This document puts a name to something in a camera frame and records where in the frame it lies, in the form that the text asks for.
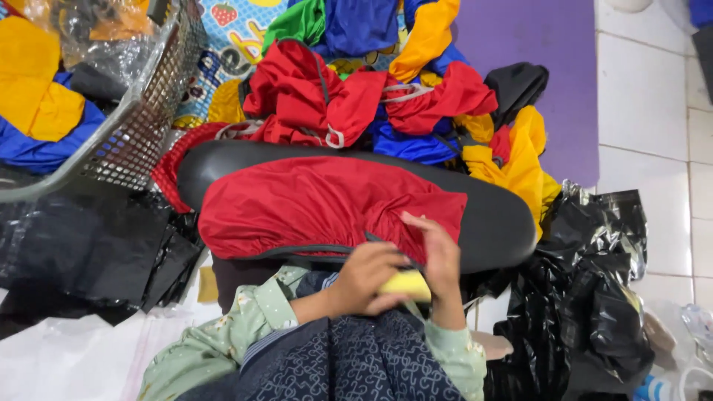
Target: shirt sleeve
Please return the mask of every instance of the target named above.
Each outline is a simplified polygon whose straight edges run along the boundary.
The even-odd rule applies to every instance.
[[[247,348],[274,330],[297,325],[289,302],[307,269],[283,266],[265,284],[242,285],[230,312],[188,328],[146,368],[138,401],[174,400],[235,371]]]
[[[483,379],[486,376],[486,353],[483,346],[472,341],[468,328],[446,330],[430,320],[425,322],[426,346],[468,401],[482,401]]]

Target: gray plastic basket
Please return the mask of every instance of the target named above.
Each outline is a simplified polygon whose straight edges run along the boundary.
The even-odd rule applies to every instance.
[[[0,166],[0,181],[11,188],[0,189],[0,202],[37,199],[76,180],[105,181],[134,190],[148,186],[206,42],[194,0],[180,0],[180,8],[170,13],[164,27],[138,81],[57,171],[39,182],[13,186],[14,172]]]

